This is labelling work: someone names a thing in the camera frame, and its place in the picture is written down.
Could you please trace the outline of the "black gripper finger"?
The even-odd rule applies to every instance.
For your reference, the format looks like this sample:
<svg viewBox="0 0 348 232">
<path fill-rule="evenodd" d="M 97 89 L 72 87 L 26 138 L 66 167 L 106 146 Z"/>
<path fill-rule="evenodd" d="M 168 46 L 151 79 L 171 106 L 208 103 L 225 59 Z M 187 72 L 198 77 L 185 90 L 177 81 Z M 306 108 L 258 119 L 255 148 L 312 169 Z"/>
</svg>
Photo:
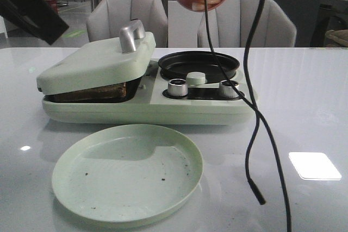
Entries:
<svg viewBox="0 0 348 232">
<path fill-rule="evenodd" d="M 1 16 L 49 45 L 69 28 L 45 0 L 1 0 Z"/>
</svg>

